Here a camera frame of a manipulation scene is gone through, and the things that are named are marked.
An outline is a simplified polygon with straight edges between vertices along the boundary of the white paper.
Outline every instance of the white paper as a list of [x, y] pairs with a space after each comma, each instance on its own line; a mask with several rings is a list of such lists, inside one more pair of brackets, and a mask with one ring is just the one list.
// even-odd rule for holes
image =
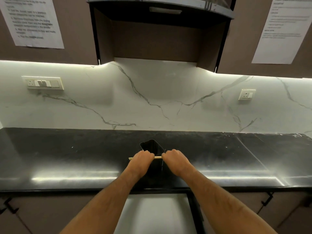
[[64, 48], [52, 0], [0, 0], [16, 46]]
[[311, 22], [312, 0], [273, 0], [252, 63], [291, 64]]

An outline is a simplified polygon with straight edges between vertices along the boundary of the person's right hand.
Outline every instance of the person's right hand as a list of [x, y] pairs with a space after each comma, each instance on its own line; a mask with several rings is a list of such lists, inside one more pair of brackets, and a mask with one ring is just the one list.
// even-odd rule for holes
[[161, 155], [162, 159], [168, 165], [172, 173], [178, 177], [181, 177], [184, 173], [188, 173], [190, 170], [195, 169], [189, 160], [179, 150], [168, 150]]

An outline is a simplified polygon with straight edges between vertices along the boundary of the wooden stick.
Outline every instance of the wooden stick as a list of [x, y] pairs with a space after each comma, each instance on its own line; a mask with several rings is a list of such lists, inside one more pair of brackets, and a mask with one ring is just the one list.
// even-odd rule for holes
[[159, 159], [161, 156], [155, 156], [154, 159]]

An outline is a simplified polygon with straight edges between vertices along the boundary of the brown panel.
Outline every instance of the brown panel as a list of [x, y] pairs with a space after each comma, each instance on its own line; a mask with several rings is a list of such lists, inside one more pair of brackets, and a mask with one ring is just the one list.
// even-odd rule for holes
[[89, 5], [85, 0], [53, 0], [65, 49], [15, 46], [0, 15], [0, 59], [97, 65]]
[[218, 73], [278, 77], [312, 77], [312, 27], [290, 65], [252, 64], [272, 0], [236, 0]]
[[101, 64], [105, 64], [114, 60], [112, 24], [111, 20], [97, 9], [94, 9], [94, 16], [96, 19]]
[[215, 71], [225, 25], [226, 23], [224, 22], [204, 31], [197, 67]]
[[200, 29], [124, 21], [112, 24], [115, 57], [197, 62]]

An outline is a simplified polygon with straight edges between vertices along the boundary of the switch plate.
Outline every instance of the switch plate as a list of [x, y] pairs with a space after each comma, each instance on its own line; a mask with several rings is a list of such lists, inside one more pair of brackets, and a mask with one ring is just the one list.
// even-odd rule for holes
[[60, 77], [22, 76], [22, 79], [31, 90], [64, 90]]
[[252, 100], [255, 96], [255, 90], [241, 90], [238, 100]]

